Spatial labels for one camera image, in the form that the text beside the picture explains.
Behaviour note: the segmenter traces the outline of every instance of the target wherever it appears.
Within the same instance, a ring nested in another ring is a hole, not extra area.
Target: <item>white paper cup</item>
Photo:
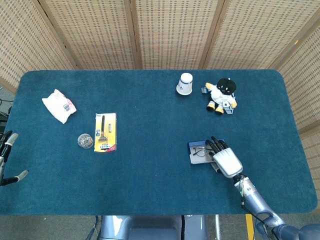
[[[182,73],[176,91],[181,95],[189,95],[192,92],[193,77],[190,73]]]

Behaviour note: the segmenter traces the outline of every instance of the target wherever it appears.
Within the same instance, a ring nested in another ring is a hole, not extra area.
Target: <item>plush doll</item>
[[[205,87],[211,92],[212,99],[206,107],[208,111],[215,111],[218,115],[222,115],[224,114],[224,107],[228,106],[233,110],[237,106],[233,97],[237,86],[230,78],[222,78],[216,85],[207,82]]]

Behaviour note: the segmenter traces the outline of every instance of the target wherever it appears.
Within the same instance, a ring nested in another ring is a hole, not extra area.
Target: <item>wire mesh ball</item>
[[[78,144],[80,147],[83,147],[84,149],[89,149],[94,144],[94,140],[89,134],[84,133],[78,137]]]

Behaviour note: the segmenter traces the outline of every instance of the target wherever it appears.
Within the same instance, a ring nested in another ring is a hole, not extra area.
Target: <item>yellow shoe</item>
[[[214,101],[210,101],[210,102],[208,103],[208,106],[206,106],[206,109],[207,109],[209,112],[213,112],[213,111],[215,110],[215,108],[216,108],[215,105],[216,105],[216,104],[215,104]]]
[[[222,115],[224,114],[224,109],[222,106],[218,106],[216,109],[215,109],[215,113],[216,114],[219,114],[219,115]]]

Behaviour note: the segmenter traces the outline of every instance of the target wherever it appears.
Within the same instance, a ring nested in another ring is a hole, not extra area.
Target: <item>blue tablecloth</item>
[[[181,73],[193,92],[176,93]],[[230,77],[233,115],[208,112],[206,82]],[[77,108],[62,124],[42,98],[54,89]],[[95,134],[96,113],[117,114],[117,150],[96,153],[77,139]],[[20,82],[6,130],[19,133],[5,169],[21,182],[0,188],[2,215],[239,214],[232,179],[192,165],[187,143],[224,139],[278,213],[312,211],[315,188],[282,76],[274,70],[31,71]]]

